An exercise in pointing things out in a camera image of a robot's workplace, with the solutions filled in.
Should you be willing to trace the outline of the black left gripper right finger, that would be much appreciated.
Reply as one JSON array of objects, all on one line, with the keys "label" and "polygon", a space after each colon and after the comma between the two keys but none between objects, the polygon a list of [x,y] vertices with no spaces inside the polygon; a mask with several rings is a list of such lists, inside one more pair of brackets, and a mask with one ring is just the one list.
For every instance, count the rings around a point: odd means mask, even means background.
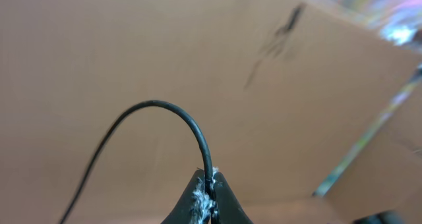
[{"label": "black left gripper right finger", "polygon": [[211,224],[253,224],[221,172],[214,175],[216,209]]}]

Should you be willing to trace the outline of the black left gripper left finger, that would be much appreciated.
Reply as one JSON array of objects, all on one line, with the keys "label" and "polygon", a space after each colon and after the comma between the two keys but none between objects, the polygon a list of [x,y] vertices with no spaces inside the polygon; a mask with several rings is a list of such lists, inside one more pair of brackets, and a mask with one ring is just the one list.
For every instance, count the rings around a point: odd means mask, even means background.
[{"label": "black left gripper left finger", "polygon": [[205,192],[204,171],[198,169],[162,224],[205,224],[210,218],[211,197]]}]

